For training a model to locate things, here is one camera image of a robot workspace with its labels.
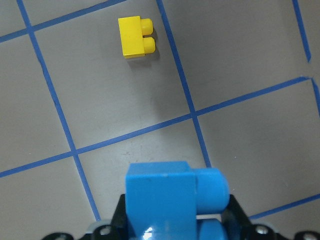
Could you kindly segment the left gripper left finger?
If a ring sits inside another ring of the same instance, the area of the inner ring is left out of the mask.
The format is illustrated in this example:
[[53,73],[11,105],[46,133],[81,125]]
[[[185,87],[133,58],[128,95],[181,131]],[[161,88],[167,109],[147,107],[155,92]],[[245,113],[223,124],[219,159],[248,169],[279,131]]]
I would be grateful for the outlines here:
[[111,225],[125,227],[127,225],[126,195],[121,194],[111,219]]

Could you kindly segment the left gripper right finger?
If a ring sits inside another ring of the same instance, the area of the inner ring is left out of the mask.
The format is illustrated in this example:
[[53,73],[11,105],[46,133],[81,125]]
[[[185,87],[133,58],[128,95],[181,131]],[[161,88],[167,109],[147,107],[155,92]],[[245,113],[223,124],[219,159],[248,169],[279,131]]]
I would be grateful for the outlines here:
[[252,223],[233,194],[229,195],[229,202],[221,214],[224,227],[248,227]]

